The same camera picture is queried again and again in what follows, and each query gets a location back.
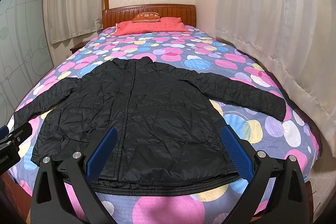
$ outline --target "bed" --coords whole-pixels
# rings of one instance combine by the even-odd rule
[[[113,36],[116,23],[131,20],[141,12],[157,12],[162,17],[181,17],[188,31]],[[85,47],[49,72],[26,95],[17,109],[65,77],[82,77],[96,66],[113,58],[140,59],[143,56],[179,68],[224,75],[287,98],[276,81],[255,60],[197,29],[194,5],[154,4],[104,10],[103,25],[104,30],[98,37],[93,38]],[[237,134],[248,140],[256,150],[264,150],[271,157],[282,159],[288,155],[295,155],[306,179],[319,156],[319,140],[315,137],[312,127],[308,125],[309,118],[291,101],[286,102],[286,118],[284,122],[279,122],[263,113],[211,101]],[[38,171],[38,167],[30,161],[30,158],[36,137],[47,114],[48,112],[43,113],[30,121],[33,134],[20,146],[20,162],[8,171],[11,179],[29,195],[32,195]],[[12,117],[8,127],[11,129],[13,125]],[[270,179],[257,211],[265,208],[273,184],[274,179]],[[229,185],[189,196],[137,197],[101,193],[97,195],[118,223],[216,224],[225,219],[246,186],[247,181],[239,179]],[[72,187],[68,184],[66,187],[76,213],[85,219]]]

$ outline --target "wooden bed frame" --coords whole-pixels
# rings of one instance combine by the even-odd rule
[[[161,17],[180,17],[184,25],[196,27],[196,7],[188,4],[144,4],[103,10],[103,29],[132,20],[137,14],[156,12]]]

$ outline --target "pillow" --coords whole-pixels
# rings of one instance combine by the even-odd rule
[[[137,23],[137,22],[158,22],[160,21],[160,15],[158,13],[154,12],[144,12],[138,14],[132,22]]]
[[[116,24],[116,31],[113,36],[127,34],[139,34],[149,32],[187,32],[181,18],[162,17],[158,22],[132,22],[124,21]]]

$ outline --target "metal screw head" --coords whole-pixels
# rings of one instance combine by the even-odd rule
[[[291,161],[296,161],[296,156],[294,156],[294,155],[290,155],[290,156],[289,156],[289,159],[290,159]]]
[[[49,157],[45,157],[43,159],[43,163],[47,164],[48,162],[50,162],[50,158]]]
[[[258,151],[257,155],[260,157],[260,158],[265,158],[266,157],[266,153],[264,151]]]
[[[75,152],[75,153],[72,154],[72,157],[73,157],[74,159],[77,159],[77,158],[79,158],[81,155],[82,155],[81,152]]]

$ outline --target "black jacket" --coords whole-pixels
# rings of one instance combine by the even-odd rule
[[[107,61],[81,79],[65,78],[14,113],[14,128],[51,111],[31,160],[67,159],[97,132],[115,127],[118,142],[95,191],[174,196],[210,190],[239,178],[224,149],[226,125],[209,99],[283,120],[285,101],[213,73],[140,60]]]

